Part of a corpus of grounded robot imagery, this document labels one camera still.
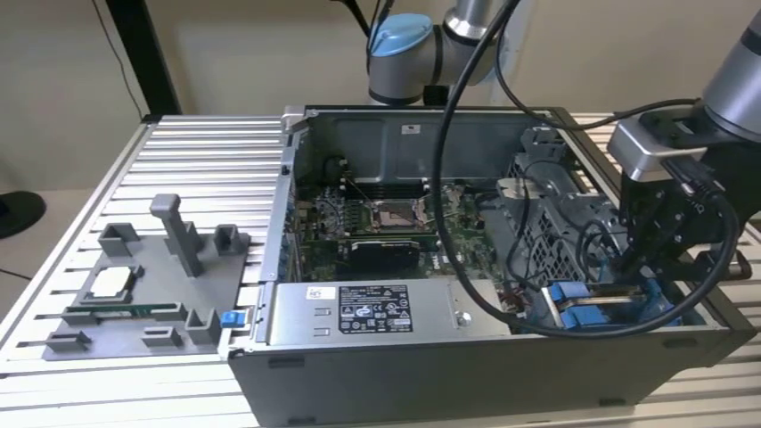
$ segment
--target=black cable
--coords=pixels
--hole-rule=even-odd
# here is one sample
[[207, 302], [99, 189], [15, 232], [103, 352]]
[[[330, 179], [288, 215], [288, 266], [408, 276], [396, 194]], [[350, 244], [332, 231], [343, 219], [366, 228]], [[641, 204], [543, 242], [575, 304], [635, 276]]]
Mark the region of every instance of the black cable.
[[366, 34], [366, 37], [370, 37], [370, 26], [368, 21], [366, 20], [366, 15], [362, 13], [362, 9], [359, 9], [358, 0], [338, 0], [344, 6], [348, 8], [348, 11], [352, 12], [352, 16], [358, 21], [359, 27], [362, 32]]
[[371, 37], [368, 38], [368, 45], [366, 46], [366, 55], [367, 55], [367, 68], [370, 72], [370, 58], [372, 56], [372, 48], [376, 44], [376, 39], [379, 38], [379, 31], [382, 30], [383, 23], [386, 22], [387, 18], [390, 17], [390, 13], [392, 12], [395, 0], [386, 0], [386, 3], [382, 7], [382, 0], [376, 0], [376, 8], [372, 13], [372, 21], [370, 25], [370, 31], [372, 32]]
[[108, 46], [111, 47], [111, 52], [114, 52], [116, 61], [119, 62], [119, 69], [122, 70], [122, 79], [124, 80], [124, 86], [127, 88], [127, 93], [130, 94], [130, 98], [132, 99], [132, 103], [135, 104], [135, 109], [138, 110], [138, 118], [143, 120], [143, 110], [140, 109], [140, 105], [138, 104], [138, 99], [135, 98], [135, 94], [132, 94], [132, 88], [130, 87], [130, 81], [127, 80], [127, 71], [124, 68], [124, 63], [122, 62], [122, 58], [119, 57], [119, 53], [116, 52], [115, 43], [111, 40], [111, 36], [108, 34], [108, 29], [106, 28], [104, 23], [104, 16], [100, 13], [100, 8], [98, 7], [98, 2], [91, 0], [95, 8], [95, 14], [98, 15], [98, 21], [100, 22], [100, 28], [104, 30], [106, 40], [108, 41]]
[[523, 277], [513, 269], [515, 253], [517, 252], [519, 245], [521, 244], [521, 241], [524, 240], [525, 237], [525, 227], [528, 226], [531, 204], [532, 200], [529, 198], [528, 187], [525, 186], [525, 177], [524, 177], [524, 209], [521, 210], [521, 220], [519, 221], [519, 228], [515, 233], [513, 245], [511, 245], [511, 250], [508, 251], [507, 269], [508, 269], [508, 274], [511, 274], [511, 276], [513, 277], [513, 279], [517, 281], [519, 285], [521, 285], [523, 288], [531, 288], [536, 292], [541, 292], [543, 287], [536, 286], [535, 283], [532, 283], [525, 277]]
[[16, 276], [16, 277], [19, 277], [19, 278], [22, 278], [22, 279], [26, 279], [26, 280], [28, 280], [28, 281], [32, 280], [31, 276], [26, 276], [26, 275], [18, 274], [16, 272], [12, 272], [12, 271], [10, 271], [10, 270], [4, 270], [4, 269], [2, 269], [2, 268], [0, 268], [0, 273], [8, 274], [8, 275], [11, 275], [11, 276]]
[[632, 110], [619, 111], [609, 118], [605, 118], [605, 119], [599, 120], [596, 122], [588, 123], [587, 125], [567, 125], [564, 123], [555, 122], [543, 114], [536, 113], [521, 102], [521, 100], [519, 100], [519, 97], [515, 95], [513, 90], [508, 86], [508, 82], [504, 79], [503, 62], [500, 61], [500, 55], [502, 55], [503, 46], [504, 46], [504, 33], [506, 33], [506, 31], [503, 29], [503, 31], [500, 32], [500, 35], [499, 35], [499, 39], [498, 39], [498, 50], [496, 50], [496, 54], [495, 54], [495, 74], [498, 75], [498, 82], [500, 82], [500, 87], [503, 88], [503, 92], [506, 95], [508, 95], [508, 98], [513, 102], [515, 106], [529, 117], [539, 120], [540, 122], [543, 122], [545, 125], [548, 125], [552, 128], [563, 129], [565, 131], [585, 131], [585, 130], [595, 129], [595, 128], [603, 127], [605, 125], [609, 125], [615, 121], [631, 118], [632, 116], [636, 116], [640, 113], [645, 113], [647, 111], [663, 109], [664, 107], [675, 107], [675, 106], [680, 106], [680, 105], [695, 105], [695, 103], [699, 101], [697, 98], [677, 98], [673, 100], [659, 101], [656, 103], [647, 104], [641, 107], [636, 107]]
[[605, 232], [608, 232], [608, 229], [605, 228], [605, 225], [603, 224], [603, 222], [597, 219], [592, 219], [591, 221], [588, 221], [584, 224], [584, 227], [581, 228], [581, 232], [579, 233], [579, 240], [576, 242], [576, 262], [579, 264], [579, 267], [583, 269], [583, 273], [584, 276], [587, 277], [588, 281], [593, 281], [595, 280], [595, 275], [591, 272], [591, 267], [589, 267], [589, 257], [585, 257], [585, 255], [583, 255], [583, 250], [584, 248], [589, 248], [589, 244], [591, 242], [595, 240], [595, 236], [591, 235], [588, 236], [587, 233], [589, 232], [589, 230], [593, 227], [597, 227], [601, 231], [600, 233], [604, 234]]
[[[539, 183], [539, 181], [537, 181], [535, 178], [529, 177], [529, 176], [527, 175], [527, 173], [528, 173], [529, 168], [532, 168], [532, 167], [533, 167], [536, 164], [539, 164], [539, 163], [549, 163], [549, 164], [553, 164], [553, 165], [559, 165], [559, 166], [563, 167], [563, 168], [565, 167], [565, 165], [564, 165], [561, 162], [559, 162], [557, 160], [551, 160], [551, 159], [539, 159], [539, 160], [535, 160], [535, 161], [529, 162], [529, 164], [528, 164], [528, 165], [525, 166], [525, 168], [524, 168], [523, 175], [524, 175], [524, 178], [528, 178], [528, 179], [533, 180], [533, 181], [537, 182], [537, 183]], [[556, 210], [557, 210], [557, 214], [559, 214], [560, 217], [563, 218], [563, 221], [565, 221], [565, 222], [568, 223], [568, 225], [569, 225], [571, 227], [573, 227], [573, 229], [576, 229], [577, 231], [580, 231], [580, 230], [581, 230], [581, 226], [571, 219], [571, 217], [568, 216], [568, 214], [565, 213], [565, 211], [561, 209], [560, 203], [556, 205]]]
[[723, 236], [725, 236], [725, 239], [721, 244], [720, 255], [716, 260], [716, 265], [709, 274], [707, 275], [705, 279], [697, 286], [697, 288], [692, 291], [692, 293], [688, 296], [685, 296], [685, 299], [680, 303], [677, 303], [677, 305], [672, 309], [663, 312], [657, 317], [649, 318], [647, 319], [647, 321], [636, 325], [629, 325], [627, 327], [616, 328], [612, 330], [579, 332], [579, 331], [565, 330], [561, 328], [547, 327], [543, 325], [533, 325], [532, 323], [525, 322], [521, 318], [516, 317], [512, 314], [507, 314], [502, 310], [495, 308], [491, 305], [491, 303], [484, 299], [484, 297], [479, 293], [479, 290], [474, 286], [474, 283], [468, 278], [468, 273], [466, 272], [466, 268], [456, 257], [458, 250], [455, 248], [452, 236], [450, 234], [450, 231], [447, 230], [447, 223], [444, 218], [444, 203], [442, 201], [442, 192], [440, 192], [440, 189], [443, 189], [442, 168], [444, 164], [444, 148], [447, 143], [447, 134], [450, 130], [450, 125], [452, 123], [452, 118], [455, 116], [455, 111], [458, 109], [458, 102], [460, 101], [463, 92], [466, 91], [466, 87], [468, 86], [474, 70], [480, 64], [480, 59], [484, 55], [484, 52], [490, 48], [491, 41], [498, 35], [498, 32], [504, 28], [511, 17], [513, 16], [515, 8], [517, 7], [519, 4], [520, 0], [511, 0], [506, 2], [503, 8], [498, 12], [498, 16], [495, 17], [494, 21], [490, 24], [490, 27], [487, 28], [487, 31], [480, 39], [479, 45], [476, 46], [474, 54], [468, 59], [468, 63], [466, 64], [466, 68], [460, 73], [460, 77], [458, 78], [458, 83], [452, 88], [450, 101], [447, 102], [447, 107], [443, 112], [442, 124], [439, 126], [435, 139], [434, 172], [431, 177], [431, 186], [434, 189], [432, 203], [434, 203], [439, 238], [444, 246], [446, 254], [450, 257], [450, 265], [455, 269], [455, 273], [458, 274], [458, 279], [470, 297], [474, 299], [480, 308], [492, 317], [503, 321], [512, 328], [527, 330], [533, 333], [543, 334], [545, 336], [572, 338], [572, 339], [611, 339], [639, 333], [645, 333], [667, 325], [677, 317], [684, 315], [684, 313], [700, 303], [700, 301], [703, 300], [703, 298], [705, 298], [709, 292], [712, 292], [713, 287], [723, 279], [725, 269], [729, 266], [729, 263], [733, 259], [735, 248], [737, 245], [737, 237], [740, 235], [740, 225], [737, 222], [737, 216], [735, 214], [733, 207], [724, 198], [723, 194], [713, 193], [705, 199], [705, 202], [716, 207], [719, 215], [721, 216], [723, 219]]
[[328, 181], [328, 163], [331, 161], [338, 160], [339, 161], [339, 167], [340, 167], [340, 161], [343, 161], [346, 158], [344, 156], [342, 156], [340, 154], [335, 154], [332, 156], [328, 156], [323, 159], [323, 171], [320, 172], [322, 176], [320, 179], [323, 180], [324, 183], [330, 183]]

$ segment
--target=metal bracket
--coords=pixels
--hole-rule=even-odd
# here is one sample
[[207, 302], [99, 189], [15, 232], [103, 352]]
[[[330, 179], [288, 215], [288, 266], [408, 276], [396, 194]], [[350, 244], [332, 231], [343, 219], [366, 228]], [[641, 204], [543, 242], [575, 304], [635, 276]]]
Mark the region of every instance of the metal bracket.
[[282, 131], [292, 134], [307, 126], [307, 108], [303, 105], [287, 105], [282, 117]]

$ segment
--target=slotted aluminum surface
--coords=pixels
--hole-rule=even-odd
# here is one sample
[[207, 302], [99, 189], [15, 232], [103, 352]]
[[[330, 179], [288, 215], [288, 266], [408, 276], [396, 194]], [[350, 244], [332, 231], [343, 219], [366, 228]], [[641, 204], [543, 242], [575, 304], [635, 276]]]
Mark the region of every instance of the slotted aluminum surface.
[[[600, 114], [575, 115], [580, 123]], [[613, 126], [591, 131], [605, 151]], [[147, 215], [158, 192], [183, 197], [183, 215], [202, 230], [238, 223], [254, 235], [239, 304], [256, 300], [259, 263], [279, 172], [279, 118], [170, 117], [138, 134], [135, 147], [83, 210], [83, 231], [64, 236], [0, 334], [0, 426], [256, 426], [227, 363], [218, 356], [114, 358], [48, 363], [43, 341], [59, 325], [46, 317], [72, 302], [98, 257], [95, 238], [104, 224], [132, 221], [158, 233]], [[761, 264], [761, 234], [748, 228], [744, 253]], [[721, 287], [752, 323], [761, 327], [761, 269], [748, 281]], [[506, 388], [520, 385], [506, 385]], [[595, 409], [471, 421], [403, 424], [484, 427], [747, 427], [761, 426], [761, 340], [753, 339], [716, 367], [680, 373], [636, 407]]]

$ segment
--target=power supply label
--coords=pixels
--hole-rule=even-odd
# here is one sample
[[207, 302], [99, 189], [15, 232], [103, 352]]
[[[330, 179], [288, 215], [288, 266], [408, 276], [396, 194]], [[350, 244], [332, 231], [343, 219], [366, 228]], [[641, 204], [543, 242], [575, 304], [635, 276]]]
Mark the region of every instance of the power supply label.
[[339, 287], [338, 305], [338, 329], [343, 334], [414, 330], [407, 285]]

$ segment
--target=connector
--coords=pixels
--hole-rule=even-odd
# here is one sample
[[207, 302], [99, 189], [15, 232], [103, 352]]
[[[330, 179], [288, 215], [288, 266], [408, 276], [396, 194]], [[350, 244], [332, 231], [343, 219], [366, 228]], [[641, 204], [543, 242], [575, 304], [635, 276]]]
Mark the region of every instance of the connector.
[[684, 194], [700, 202], [708, 202], [724, 192], [724, 187], [713, 179], [709, 168], [692, 156], [664, 159], [661, 165], [680, 183]]

